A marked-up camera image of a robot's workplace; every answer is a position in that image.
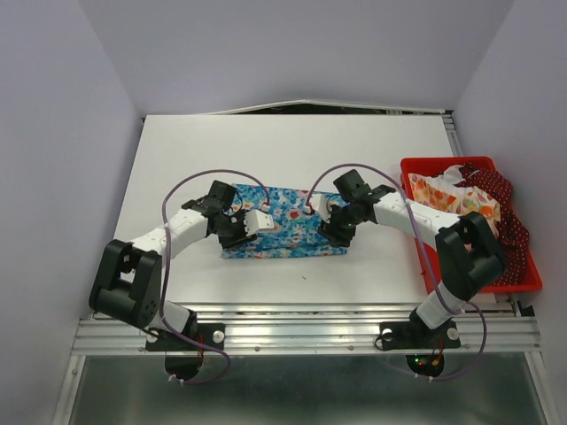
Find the blue floral skirt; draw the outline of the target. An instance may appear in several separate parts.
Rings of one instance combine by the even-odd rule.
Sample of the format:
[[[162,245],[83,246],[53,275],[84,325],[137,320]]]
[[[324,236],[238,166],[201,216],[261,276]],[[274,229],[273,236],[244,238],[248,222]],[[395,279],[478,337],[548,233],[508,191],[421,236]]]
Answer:
[[[347,254],[317,233],[320,221],[304,213],[307,192],[269,187],[270,211],[275,228],[236,248],[224,249],[223,259],[293,259]]]

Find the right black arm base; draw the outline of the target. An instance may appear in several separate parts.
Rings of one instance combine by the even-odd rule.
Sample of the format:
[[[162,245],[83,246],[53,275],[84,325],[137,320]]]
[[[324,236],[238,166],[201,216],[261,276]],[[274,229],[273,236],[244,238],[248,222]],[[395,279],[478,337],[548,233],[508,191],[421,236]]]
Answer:
[[[384,352],[457,349],[461,347],[461,340],[454,321],[448,321],[435,329],[410,321],[387,321],[379,324],[374,345]]]

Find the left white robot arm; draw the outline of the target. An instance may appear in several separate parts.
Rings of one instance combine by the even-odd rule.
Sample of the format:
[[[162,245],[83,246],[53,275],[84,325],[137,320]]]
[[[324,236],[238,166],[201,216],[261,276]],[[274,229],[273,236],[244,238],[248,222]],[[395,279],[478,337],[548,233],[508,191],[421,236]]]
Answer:
[[[231,213],[237,194],[235,187],[214,181],[206,195],[183,204],[152,231],[132,241],[112,240],[103,250],[89,307],[135,328],[164,330],[176,348],[191,347],[197,340],[196,314],[162,296],[162,270],[168,260],[210,235],[228,249],[274,228],[265,205]],[[168,326],[163,313],[173,315]]]

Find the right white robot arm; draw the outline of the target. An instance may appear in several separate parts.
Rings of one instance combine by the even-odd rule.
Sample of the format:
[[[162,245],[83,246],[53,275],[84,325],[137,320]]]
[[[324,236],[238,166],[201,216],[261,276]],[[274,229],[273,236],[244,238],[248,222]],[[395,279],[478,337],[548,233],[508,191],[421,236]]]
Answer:
[[[428,246],[437,253],[440,282],[410,316],[408,335],[413,343],[435,340],[440,326],[506,271],[505,255],[481,213],[441,212],[390,186],[372,189],[354,169],[333,184],[343,205],[330,205],[326,196],[314,192],[305,203],[306,212],[320,219],[318,234],[331,245],[349,247],[356,227],[371,222],[413,236],[421,250]]]

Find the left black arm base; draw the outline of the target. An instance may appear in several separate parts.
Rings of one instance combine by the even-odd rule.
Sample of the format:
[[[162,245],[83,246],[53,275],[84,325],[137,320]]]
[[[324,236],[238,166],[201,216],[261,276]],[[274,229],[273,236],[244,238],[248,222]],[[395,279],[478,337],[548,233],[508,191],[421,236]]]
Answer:
[[[152,336],[147,335],[144,349],[148,352],[196,352],[198,347],[188,344],[178,336],[162,329],[151,329]],[[193,324],[184,329],[182,334],[200,344],[224,349],[225,325],[220,322]]]

